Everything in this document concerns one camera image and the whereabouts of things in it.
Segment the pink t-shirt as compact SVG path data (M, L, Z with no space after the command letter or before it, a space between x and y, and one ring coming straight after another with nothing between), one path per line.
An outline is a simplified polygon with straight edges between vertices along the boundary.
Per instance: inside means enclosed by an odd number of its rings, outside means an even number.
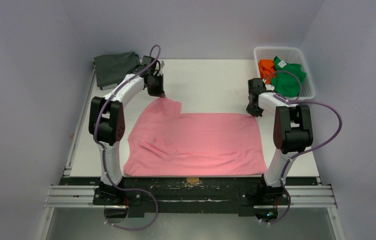
M224 177L263 174L256 119L239 113L183 113L181 103L159 98L128 136L123 173L131 177Z

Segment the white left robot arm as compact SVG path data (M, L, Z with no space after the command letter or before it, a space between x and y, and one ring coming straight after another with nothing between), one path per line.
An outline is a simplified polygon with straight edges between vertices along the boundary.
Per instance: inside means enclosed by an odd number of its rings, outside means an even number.
M124 108L144 89L150 96L165 97L163 85L162 64L145 56L110 93L91 100L88 127L100 151L102 167L98 195L105 195L111 204L120 204L125 197L118 186L123 179L119 145L126 128Z

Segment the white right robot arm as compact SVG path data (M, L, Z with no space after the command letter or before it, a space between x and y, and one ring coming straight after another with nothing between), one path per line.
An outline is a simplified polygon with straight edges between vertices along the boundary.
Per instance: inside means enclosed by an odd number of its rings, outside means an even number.
M276 147L270 167L263 174L265 185L257 189L256 196L264 204L276 197L275 188L283 187L295 154L303 153L313 142L310 108L304 104L289 103L266 89L260 78L247 81L246 112L261 117L263 112L274 116L273 142Z

